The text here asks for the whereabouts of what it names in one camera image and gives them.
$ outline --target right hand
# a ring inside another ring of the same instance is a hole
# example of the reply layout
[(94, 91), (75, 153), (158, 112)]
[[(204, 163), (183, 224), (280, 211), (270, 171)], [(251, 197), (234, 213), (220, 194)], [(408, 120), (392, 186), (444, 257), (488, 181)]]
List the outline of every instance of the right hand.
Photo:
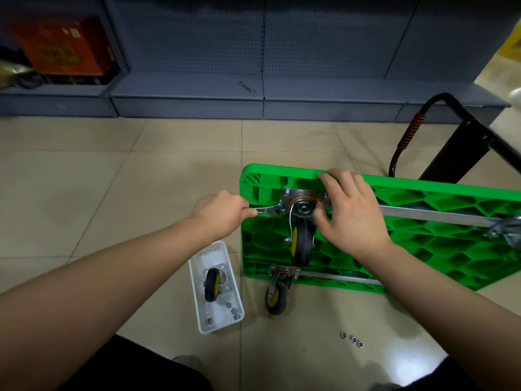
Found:
[(393, 245), (374, 192), (362, 176), (329, 169), (327, 174), (321, 173), (318, 177), (333, 206), (331, 221), (321, 203), (313, 212), (318, 229), (326, 239), (361, 262)]

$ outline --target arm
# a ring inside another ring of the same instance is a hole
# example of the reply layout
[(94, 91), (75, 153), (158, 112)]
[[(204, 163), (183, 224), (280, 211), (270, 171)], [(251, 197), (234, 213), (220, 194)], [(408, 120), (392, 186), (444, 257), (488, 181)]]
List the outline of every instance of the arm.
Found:
[(0, 295), (2, 389), (55, 389), (191, 256), (256, 215), (221, 191), (165, 229), (101, 250)]
[(395, 245), (364, 179), (338, 169), (328, 173), (319, 177), (333, 219), (321, 205), (314, 213), (324, 237), (377, 276), (484, 390), (521, 389), (521, 317)]

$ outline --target orange box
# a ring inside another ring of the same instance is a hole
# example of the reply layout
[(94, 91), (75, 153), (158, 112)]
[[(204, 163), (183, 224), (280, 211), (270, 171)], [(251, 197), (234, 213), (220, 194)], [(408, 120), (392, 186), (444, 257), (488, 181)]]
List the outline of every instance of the orange box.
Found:
[(103, 75), (116, 64), (96, 17), (22, 20), (9, 30), (42, 74)]

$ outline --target forearm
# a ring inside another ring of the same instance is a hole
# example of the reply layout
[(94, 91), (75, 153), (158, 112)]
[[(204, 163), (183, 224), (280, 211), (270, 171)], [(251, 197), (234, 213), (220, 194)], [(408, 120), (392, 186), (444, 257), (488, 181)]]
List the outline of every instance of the forearm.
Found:
[(187, 218), (0, 295), (4, 387), (61, 384), (193, 254), (212, 243), (201, 228)]
[(361, 262), (483, 389), (521, 388), (521, 317), (394, 244)]

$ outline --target left hand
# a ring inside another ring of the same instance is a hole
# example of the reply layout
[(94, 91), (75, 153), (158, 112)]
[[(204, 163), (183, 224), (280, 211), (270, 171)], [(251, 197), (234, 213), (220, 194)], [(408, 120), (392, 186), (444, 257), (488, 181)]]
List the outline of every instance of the left hand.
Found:
[(202, 228), (209, 232), (215, 241), (230, 235), (246, 218), (256, 215), (257, 210), (251, 209), (244, 197), (220, 191), (200, 198), (190, 217), (200, 220)]

